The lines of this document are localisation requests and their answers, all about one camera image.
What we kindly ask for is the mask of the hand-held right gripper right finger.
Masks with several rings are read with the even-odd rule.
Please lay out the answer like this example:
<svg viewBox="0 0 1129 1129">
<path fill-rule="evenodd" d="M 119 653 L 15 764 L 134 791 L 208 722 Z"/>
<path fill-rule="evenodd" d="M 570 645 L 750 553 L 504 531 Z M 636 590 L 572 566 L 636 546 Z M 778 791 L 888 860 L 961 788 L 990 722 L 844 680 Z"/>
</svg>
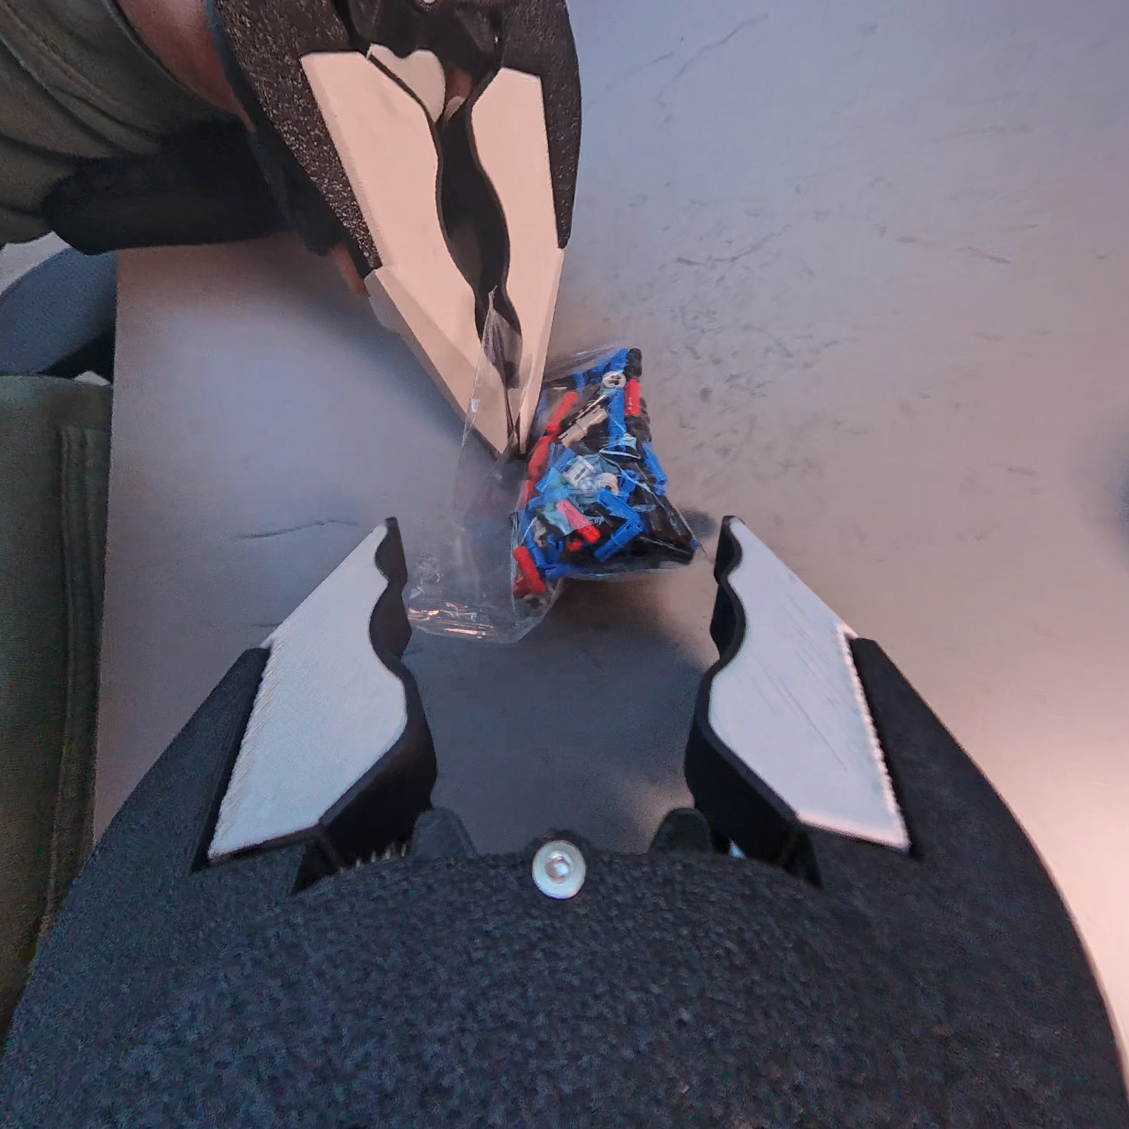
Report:
<svg viewBox="0 0 1129 1129">
<path fill-rule="evenodd" d="M 705 672 L 685 778 L 714 846 L 790 867 L 814 831 L 911 855 L 859 637 L 739 518 L 719 531 Z"/>
</svg>

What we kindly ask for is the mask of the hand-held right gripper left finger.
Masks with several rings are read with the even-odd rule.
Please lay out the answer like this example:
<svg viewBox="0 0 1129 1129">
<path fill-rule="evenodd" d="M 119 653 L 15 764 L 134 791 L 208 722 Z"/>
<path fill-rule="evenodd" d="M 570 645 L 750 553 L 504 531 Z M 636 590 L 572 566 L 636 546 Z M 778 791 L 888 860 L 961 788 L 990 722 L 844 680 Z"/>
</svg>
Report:
<svg viewBox="0 0 1129 1129">
<path fill-rule="evenodd" d="M 328 867 L 407 844 L 431 807 L 433 738 L 403 663 L 404 551 L 387 518 L 263 643 L 208 863 L 305 846 Z"/>
</svg>

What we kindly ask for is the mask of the small bag of toy pins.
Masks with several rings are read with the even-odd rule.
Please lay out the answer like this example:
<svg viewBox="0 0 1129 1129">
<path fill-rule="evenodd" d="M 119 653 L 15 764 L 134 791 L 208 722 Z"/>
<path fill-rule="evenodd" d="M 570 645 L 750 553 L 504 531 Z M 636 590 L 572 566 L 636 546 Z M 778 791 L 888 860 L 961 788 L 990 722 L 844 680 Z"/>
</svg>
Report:
<svg viewBox="0 0 1129 1129">
<path fill-rule="evenodd" d="M 641 350 L 564 358 L 517 407 L 521 344 L 489 301 L 453 500 L 404 598 L 433 636 L 515 643 L 567 581 L 673 570 L 696 554 L 654 452 Z"/>
</svg>

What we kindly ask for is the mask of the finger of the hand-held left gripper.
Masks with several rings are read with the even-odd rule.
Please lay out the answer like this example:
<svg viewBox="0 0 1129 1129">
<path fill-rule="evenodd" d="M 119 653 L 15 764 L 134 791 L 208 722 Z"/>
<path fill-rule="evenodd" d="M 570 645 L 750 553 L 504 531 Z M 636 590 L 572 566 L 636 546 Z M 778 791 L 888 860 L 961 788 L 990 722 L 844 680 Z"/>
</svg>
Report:
<svg viewBox="0 0 1129 1129">
<path fill-rule="evenodd" d="M 503 213 L 508 243 L 504 289 L 521 339 L 516 407 L 519 441 L 528 433 L 542 394 L 555 317 L 563 249 L 558 245 L 542 81 L 496 74 L 474 98 L 470 133 L 484 175 Z"/>
<path fill-rule="evenodd" d="M 497 452 L 517 445 L 517 312 L 504 213 L 470 109 L 446 125 L 442 66 L 391 53 L 310 51 L 302 70 L 375 249 L 380 321 Z"/>
</svg>

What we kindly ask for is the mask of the person's left forearm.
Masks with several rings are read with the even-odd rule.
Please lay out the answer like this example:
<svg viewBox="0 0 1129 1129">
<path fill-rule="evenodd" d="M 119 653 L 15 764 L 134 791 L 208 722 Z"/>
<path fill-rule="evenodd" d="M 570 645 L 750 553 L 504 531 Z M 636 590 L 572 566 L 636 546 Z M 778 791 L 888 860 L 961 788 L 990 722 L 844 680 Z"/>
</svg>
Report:
<svg viewBox="0 0 1129 1129">
<path fill-rule="evenodd" d="M 146 156 L 216 112 L 113 2 L 1 3 L 1 242 L 48 233 L 48 192 L 90 160 Z"/>
</svg>

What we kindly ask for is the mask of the person's left hand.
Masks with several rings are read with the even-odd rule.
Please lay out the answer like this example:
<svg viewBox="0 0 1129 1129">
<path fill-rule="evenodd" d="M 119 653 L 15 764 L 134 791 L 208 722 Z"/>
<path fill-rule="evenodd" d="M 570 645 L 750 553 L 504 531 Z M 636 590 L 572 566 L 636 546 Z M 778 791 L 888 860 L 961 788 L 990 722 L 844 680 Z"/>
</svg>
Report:
<svg viewBox="0 0 1129 1129">
<path fill-rule="evenodd" d="M 224 73 L 206 2 L 118 2 L 124 18 L 161 65 L 210 106 L 250 121 Z"/>
</svg>

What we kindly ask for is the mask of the person's torso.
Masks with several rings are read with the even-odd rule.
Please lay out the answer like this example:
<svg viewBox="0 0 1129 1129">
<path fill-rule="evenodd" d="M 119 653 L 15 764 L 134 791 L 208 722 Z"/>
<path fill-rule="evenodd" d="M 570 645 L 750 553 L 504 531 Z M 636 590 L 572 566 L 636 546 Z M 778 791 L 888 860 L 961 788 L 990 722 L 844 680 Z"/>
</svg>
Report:
<svg viewBox="0 0 1129 1129">
<path fill-rule="evenodd" d="M 1 1039 L 93 844 L 110 389 L 1 378 Z"/>
</svg>

